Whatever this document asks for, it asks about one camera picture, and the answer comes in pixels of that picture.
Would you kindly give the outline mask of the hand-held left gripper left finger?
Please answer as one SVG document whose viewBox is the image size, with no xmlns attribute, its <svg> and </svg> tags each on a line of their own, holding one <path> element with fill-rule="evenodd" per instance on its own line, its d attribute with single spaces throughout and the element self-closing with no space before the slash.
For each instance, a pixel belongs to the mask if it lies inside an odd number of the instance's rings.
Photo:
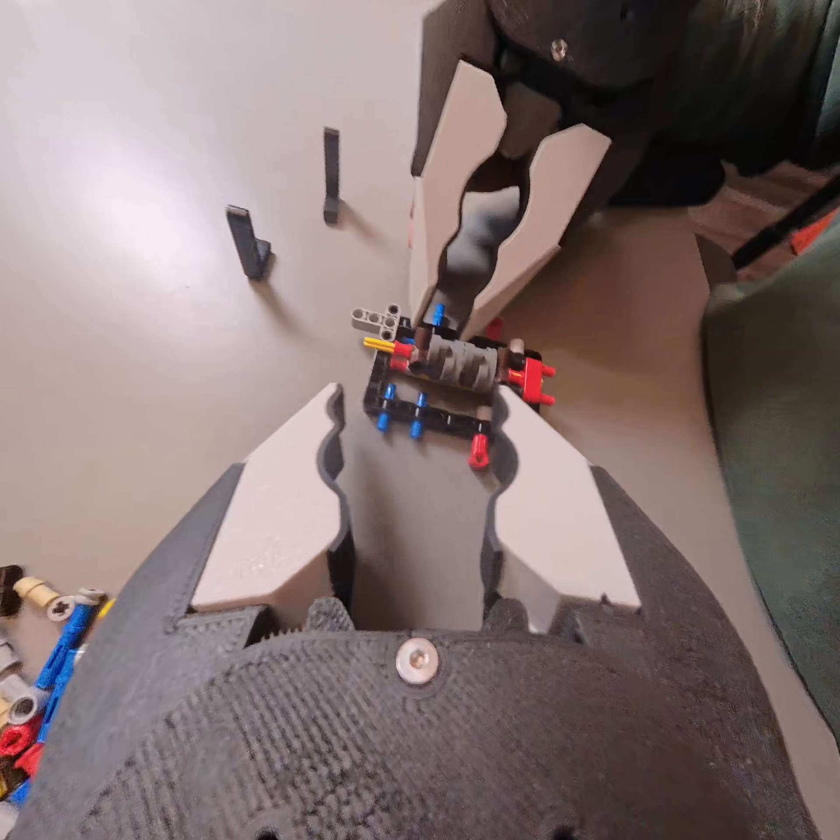
<svg viewBox="0 0 840 840">
<path fill-rule="evenodd" d="M 344 467 L 344 399 L 331 382 L 244 462 L 191 608 L 263 605 L 306 614 L 333 596 L 351 609 L 355 549 Z"/>
</svg>

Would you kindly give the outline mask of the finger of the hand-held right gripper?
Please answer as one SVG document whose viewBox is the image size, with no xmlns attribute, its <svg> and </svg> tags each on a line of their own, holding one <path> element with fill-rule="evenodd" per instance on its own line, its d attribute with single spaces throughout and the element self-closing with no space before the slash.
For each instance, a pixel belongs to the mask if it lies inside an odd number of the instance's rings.
<svg viewBox="0 0 840 840">
<path fill-rule="evenodd" d="M 496 267 L 476 296 L 462 336 L 482 333 L 559 253 L 560 240 L 611 144 L 584 124 L 540 143 L 529 167 L 528 201 L 519 225 L 500 244 Z"/>
<path fill-rule="evenodd" d="M 408 274 L 408 300 L 414 321 L 424 319 L 448 246 L 460 230 L 469 180 L 497 151 L 507 124 L 493 76 L 460 60 L 423 173 L 415 180 Z"/>
</svg>

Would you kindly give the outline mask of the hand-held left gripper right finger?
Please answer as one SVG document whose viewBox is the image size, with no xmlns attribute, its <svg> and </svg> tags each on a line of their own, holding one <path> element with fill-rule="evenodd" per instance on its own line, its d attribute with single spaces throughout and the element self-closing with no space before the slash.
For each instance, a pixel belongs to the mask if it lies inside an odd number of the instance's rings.
<svg viewBox="0 0 840 840">
<path fill-rule="evenodd" d="M 480 552 L 485 620 L 499 602 L 535 634 L 559 630 L 571 607 L 637 613 L 642 603 L 591 462 L 506 386 L 492 423 L 497 488 Z"/>
</svg>

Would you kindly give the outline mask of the black frame lego assembly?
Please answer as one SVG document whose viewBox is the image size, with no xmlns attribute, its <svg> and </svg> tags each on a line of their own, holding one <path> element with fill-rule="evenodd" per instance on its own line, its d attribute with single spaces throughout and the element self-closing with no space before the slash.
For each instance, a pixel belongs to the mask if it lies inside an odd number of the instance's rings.
<svg viewBox="0 0 840 840">
<path fill-rule="evenodd" d="M 500 318 L 471 339 L 461 339 L 447 318 L 439 329 L 432 320 L 415 327 L 397 304 L 384 312 L 356 308 L 350 318 L 373 352 L 362 405 L 382 434 L 400 423 L 413 440 L 429 430 L 468 440 L 469 467 L 481 471 L 490 463 L 492 401 L 500 386 L 537 413 L 555 404 L 545 390 L 555 369 L 521 339 L 502 342 Z"/>
</svg>

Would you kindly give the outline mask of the person's right forearm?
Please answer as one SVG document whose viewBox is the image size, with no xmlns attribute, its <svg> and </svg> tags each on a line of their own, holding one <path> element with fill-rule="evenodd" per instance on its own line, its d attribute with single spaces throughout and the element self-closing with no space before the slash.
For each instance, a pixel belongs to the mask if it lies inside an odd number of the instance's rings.
<svg viewBox="0 0 840 840">
<path fill-rule="evenodd" d="M 781 162 L 838 165 L 839 2 L 698 2 L 668 120 L 615 206 L 690 207 Z"/>
</svg>

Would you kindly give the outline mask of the pile of small lego pieces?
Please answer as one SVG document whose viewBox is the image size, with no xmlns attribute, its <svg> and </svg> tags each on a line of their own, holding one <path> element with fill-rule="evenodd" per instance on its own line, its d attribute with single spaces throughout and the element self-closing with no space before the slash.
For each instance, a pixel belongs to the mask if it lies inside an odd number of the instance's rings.
<svg viewBox="0 0 840 840">
<path fill-rule="evenodd" d="M 2 567 L 1 798 L 11 821 L 25 803 L 89 636 L 115 603 L 105 591 L 81 587 L 60 594 L 17 565 Z M 28 673 L 8 625 L 29 607 L 56 628 L 44 663 Z"/>
</svg>

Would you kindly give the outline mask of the orange object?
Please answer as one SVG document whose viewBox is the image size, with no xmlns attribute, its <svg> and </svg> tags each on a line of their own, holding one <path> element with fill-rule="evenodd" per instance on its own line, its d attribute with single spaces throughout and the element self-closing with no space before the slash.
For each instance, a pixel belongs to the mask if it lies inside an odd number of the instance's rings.
<svg viewBox="0 0 840 840">
<path fill-rule="evenodd" d="M 832 226 L 836 216 L 837 211 L 832 211 L 817 221 L 795 231 L 790 236 L 790 246 L 793 255 L 799 256 L 809 249 Z"/>
</svg>

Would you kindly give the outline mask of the black L-shaped bracket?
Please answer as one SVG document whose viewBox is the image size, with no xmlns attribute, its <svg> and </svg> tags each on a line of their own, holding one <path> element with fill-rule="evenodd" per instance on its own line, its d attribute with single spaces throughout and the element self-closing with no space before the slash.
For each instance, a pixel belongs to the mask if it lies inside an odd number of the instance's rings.
<svg viewBox="0 0 840 840">
<path fill-rule="evenodd" d="M 248 209 L 227 205 L 225 213 L 245 276 L 251 281 L 264 280 L 269 274 L 272 257 L 270 242 L 257 238 Z"/>
<path fill-rule="evenodd" d="M 322 215 L 326 225 L 334 227 L 340 216 L 340 132 L 323 129 L 325 195 Z"/>
</svg>

